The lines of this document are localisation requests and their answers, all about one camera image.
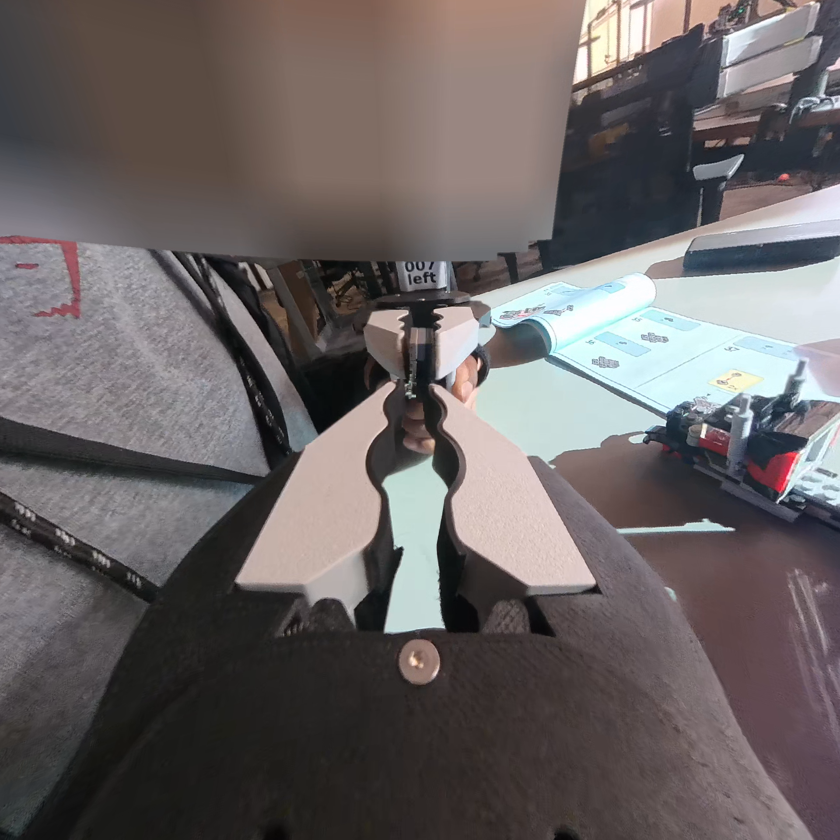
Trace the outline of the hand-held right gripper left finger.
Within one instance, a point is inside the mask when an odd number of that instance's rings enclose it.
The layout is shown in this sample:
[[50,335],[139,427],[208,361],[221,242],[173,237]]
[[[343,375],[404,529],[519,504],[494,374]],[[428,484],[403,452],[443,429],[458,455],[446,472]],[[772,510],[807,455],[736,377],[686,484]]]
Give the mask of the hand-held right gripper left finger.
[[381,631],[402,552],[384,479],[396,462],[404,387],[383,385],[305,447],[235,580],[254,592],[341,602]]

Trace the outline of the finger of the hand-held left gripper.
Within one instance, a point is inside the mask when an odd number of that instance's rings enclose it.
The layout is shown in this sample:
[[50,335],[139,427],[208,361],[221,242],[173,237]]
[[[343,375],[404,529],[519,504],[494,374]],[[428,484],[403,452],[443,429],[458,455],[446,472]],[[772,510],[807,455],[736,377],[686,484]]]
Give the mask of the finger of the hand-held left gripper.
[[364,325],[364,343],[369,355],[393,379],[409,378],[408,333],[411,312],[408,308],[372,310]]
[[457,369],[478,345],[480,324],[472,313],[435,313],[433,321],[430,382],[451,388]]

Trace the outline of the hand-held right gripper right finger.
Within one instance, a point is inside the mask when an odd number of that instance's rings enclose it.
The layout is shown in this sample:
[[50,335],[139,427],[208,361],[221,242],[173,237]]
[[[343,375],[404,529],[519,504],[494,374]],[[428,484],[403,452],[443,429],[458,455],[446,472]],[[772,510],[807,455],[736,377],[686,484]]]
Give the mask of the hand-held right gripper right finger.
[[433,468],[446,486],[437,537],[444,626],[478,631],[499,602],[593,592],[596,581],[518,446],[441,385],[429,387]]

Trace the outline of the person's left hand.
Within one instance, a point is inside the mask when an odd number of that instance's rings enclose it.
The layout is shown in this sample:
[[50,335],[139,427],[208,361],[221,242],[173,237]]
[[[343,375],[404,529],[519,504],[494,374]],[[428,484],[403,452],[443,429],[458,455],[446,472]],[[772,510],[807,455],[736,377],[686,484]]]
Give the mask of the person's left hand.
[[[480,384],[487,378],[490,357],[482,345],[465,358],[455,371],[455,378],[450,388],[451,394],[470,411],[476,411],[477,395]],[[368,392],[378,390],[391,376],[371,355],[367,355],[364,364],[364,386]],[[432,455],[435,441],[425,425],[424,405],[410,401],[403,415],[403,445],[420,455]]]

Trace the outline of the light blue instruction booklet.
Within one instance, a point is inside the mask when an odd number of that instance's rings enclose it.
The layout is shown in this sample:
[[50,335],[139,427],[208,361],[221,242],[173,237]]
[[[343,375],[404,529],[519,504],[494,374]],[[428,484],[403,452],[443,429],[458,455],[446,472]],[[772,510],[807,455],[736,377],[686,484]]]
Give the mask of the light blue instruction booklet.
[[558,281],[490,311],[497,329],[533,328],[548,359],[665,416],[738,395],[782,393],[801,358],[794,345],[655,306],[656,286],[631,274],[598,287]]

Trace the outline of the toy brick truck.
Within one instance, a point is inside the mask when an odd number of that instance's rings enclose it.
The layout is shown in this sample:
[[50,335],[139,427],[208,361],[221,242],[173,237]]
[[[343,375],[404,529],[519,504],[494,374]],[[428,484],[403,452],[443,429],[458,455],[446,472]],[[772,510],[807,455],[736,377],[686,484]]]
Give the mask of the toy brick truck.
[[839,530],[838,471],[825,466],[838,451],[838,400],[805,398],[807,372],[807,360],[798,360],[772,396],[742,393],[717,407],[699,398],[678,404],[643,442],[777,518],[807,516]]

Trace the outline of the black shelving unit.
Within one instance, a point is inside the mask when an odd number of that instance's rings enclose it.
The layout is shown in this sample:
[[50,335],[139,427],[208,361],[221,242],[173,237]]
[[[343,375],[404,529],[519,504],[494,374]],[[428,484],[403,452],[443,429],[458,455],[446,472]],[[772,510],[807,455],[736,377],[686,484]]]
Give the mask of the black shelving unit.
[[699,68],[703,24],[614,70],[573,99],[560,173],[570,176],[633,149],[667,139],[687,120],[690,86]]

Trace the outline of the black rectangular device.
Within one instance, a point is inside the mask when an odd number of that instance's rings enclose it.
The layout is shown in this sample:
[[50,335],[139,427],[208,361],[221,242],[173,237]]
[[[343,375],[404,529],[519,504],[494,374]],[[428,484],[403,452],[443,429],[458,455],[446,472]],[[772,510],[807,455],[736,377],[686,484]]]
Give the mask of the black rectangular device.
[[769,270],[822,263],[838,257],[839,221],[705,234],[690,243],[682,260],[695,273]]

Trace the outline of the white storage box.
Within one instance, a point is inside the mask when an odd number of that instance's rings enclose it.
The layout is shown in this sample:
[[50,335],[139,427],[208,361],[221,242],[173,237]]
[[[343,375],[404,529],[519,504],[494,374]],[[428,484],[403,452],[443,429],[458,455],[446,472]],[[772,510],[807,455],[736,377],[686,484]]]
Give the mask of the white storage box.
[[823,38],[813,36],[783,45],[760,56],[722,68],[716,99],[737,95],[751,88],[793,75],[813,65],[822,50]]
[[819,3],[807,3],[725,35],[721,68],[732,67],[808,37],[816,26],[820,9]]

